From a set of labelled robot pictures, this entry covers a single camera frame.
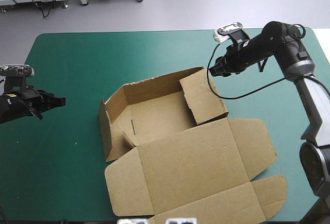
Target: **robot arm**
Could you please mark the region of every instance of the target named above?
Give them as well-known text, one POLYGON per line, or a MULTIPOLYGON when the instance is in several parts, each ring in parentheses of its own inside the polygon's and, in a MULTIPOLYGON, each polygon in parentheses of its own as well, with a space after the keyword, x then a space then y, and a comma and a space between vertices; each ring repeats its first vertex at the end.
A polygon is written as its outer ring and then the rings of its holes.
POLYGON ((310 121, 301 137, 306 142, 300 158, 313 193, 320 200, 300 223, 330 223, 330 98, 313 76, 315 65, 301 42, 305 33, 299 24, 281 22, 268 23, 252 39, 240 23, 219 28, 214 31, 214 39, 219 43, 231 39, 233 44, 209 71, 212 76, 227 77, 256 63, 262 71, 267 59, 275 57, 284 76, 295 84, 310 121))
POLYGON ((0 76, 6 77, 5 91, 0 95, 0 124, 24 116, 41 120, 42 112, 65 106, 65 98, 26 85, 26 77, 33 75, 34 70, 29 65, 0 66, 0 76))

